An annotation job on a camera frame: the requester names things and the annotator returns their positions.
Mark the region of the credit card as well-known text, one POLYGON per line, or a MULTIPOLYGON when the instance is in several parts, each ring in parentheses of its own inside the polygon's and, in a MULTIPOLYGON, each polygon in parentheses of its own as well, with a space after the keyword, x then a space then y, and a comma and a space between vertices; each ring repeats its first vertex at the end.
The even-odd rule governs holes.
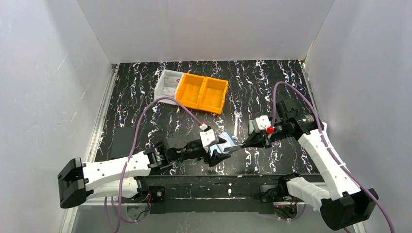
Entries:
POLYGON ((181 76, 166 76, 164 78, 165 87, 177 87, 180 82, 181 76))
POLYGON ((175 96, 175 89, 173 89, 173 88, 164 88, 163 90, 162 90, 162 96, 168 96, 168 97, 171 97, 171 98, 174 98, 174 96, 175 96))

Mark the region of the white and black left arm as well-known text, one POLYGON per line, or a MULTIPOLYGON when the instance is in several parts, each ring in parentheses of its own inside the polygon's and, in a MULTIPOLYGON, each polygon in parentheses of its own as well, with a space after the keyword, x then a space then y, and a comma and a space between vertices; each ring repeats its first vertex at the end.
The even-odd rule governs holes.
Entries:
POLYGON ((225 142, 213 132, 201 132, 200 138, 193 141, 177 132, 157 143, 154 148, 131 157, 103 162, 71 159, 57 176, 60 207, 73 208, 89 199, 103 197, 154 197, 158 190, 149 187, 145 177, 165 172, 172 167, 173 162, 191 159, 203 160, 210 167, 216 166, 231 156, 214 148, 225 142))

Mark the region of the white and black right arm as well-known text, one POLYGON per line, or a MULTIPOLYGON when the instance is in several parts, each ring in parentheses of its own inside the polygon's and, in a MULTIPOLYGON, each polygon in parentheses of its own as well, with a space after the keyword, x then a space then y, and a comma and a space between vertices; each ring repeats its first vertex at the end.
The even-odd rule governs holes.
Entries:
POLYGON ((368 220, 378 195, 350 177, 316 112, 301 112, 288 100, 277 102, 275 107, 280 118, 260 116, 250 121, 249 136, 242 148, 269 148, 274 142, 295 138, 315 163, 327 188, 322 189, 294 172, 281 176, 276 186, 260 191, 257 198, 263 202, 287 196, 303 200, 320 212, 325 224, 334 231, 368 220))

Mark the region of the blue card holder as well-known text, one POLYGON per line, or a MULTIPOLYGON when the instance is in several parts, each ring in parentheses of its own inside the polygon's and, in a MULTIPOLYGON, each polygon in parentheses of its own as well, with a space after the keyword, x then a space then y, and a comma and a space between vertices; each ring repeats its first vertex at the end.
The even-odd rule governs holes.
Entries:
POLYGON ((234 136, 228 131, 219 134, 218 137, 223 138, 226 142, 211 146, 209 152, 211 157, 213 156, 214 151, 217 153, 231 154, 232 152, 240 149, 242 146, 242 144, 238 143, 234 139, 234 136))

